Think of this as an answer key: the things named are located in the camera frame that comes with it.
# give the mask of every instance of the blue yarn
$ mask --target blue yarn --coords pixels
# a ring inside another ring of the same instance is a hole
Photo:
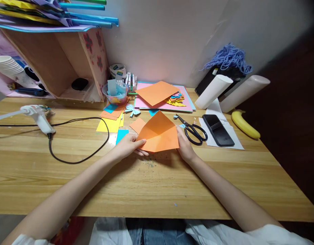
[[[226,70],[229,67],[237,67],[245,76],[253,71],[252,66],[247,65],[245,62],[245,51],[236,48],[231,43],[218,50],[214,58],[206,63],[202,70],[210,69],[215,65],[220,66],[221,70]]]

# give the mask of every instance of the smartphone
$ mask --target smartphone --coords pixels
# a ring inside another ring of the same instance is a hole
[[[224,128],[222,122],[216,115],[203,115],[205,123],[207,124],[212,137],[218,146],[233,146],[234,141]]]

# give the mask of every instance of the jeans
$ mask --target jeans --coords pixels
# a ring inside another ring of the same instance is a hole
[[[127,218],[133,245],[191,245],[195,240],[185,232],[182,219]]]

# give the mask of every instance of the wooden table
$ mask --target wooden table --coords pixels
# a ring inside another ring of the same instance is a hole
[[[188,89],[193,101],[197,95]],[[56,115],[52,123],[74,118],[99,116],[104,103],[66,100],[5,98],[0,115],[19,110],[23,105],[45,104]],[[173,120],[174,112],[163,111]],[[179,113],[189,123],[199,125],[205,113]],[[142,111],[144,121],[151,116]],[[124,128],[134,118],[125,114]],[[222,176],[282,221],[314,222],[314,206],[259,140],[255,141],[234,126],[245,150],[210,147],[204,143],[194,151]],[[34,124],[31,117],[16,115],[0,124]],[[97,133],[98,120],[79,121],[56,127],[54,153],[66,161],[78,161],[94,152],[107,133]],[[27,214],[60,186],[78,175],[108,152],[116,133],[90,160],[68,165],[55,160],[48,150],[48,139],[36,127],[0,127],[0,214]],[[176,150],[149,157],[135,154],[116,165],[81,203],[76,215],[155,218],[230,219],[213,194],[204,186]]]

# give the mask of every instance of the scissors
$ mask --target scissors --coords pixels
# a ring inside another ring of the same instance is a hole
[[[185,132],[185,135],[188,137],[189,141],[195,145],[202,145],[202,142],[203,141],[206,141],[208,139],[208,135],[206,133],[205,130],[203,130],[201,127],[199,127],[198,125],[196,124],[188,124],[186,121],[184,121],[179,115],[177,115],[177,117],[181,120],[181,122],[185,125],[185,128],[184,128],[184,132]],[[200,129],[201,132],[204,133],[205,137],[202,138],[200,136],[200,134],[194,129],[194,128],[197,128],[197,129]],[[188,131],[193,134],[194,137],[196,137],[199,142],[196,142],[194,141],[193,139],[191,139],[188,135]]]

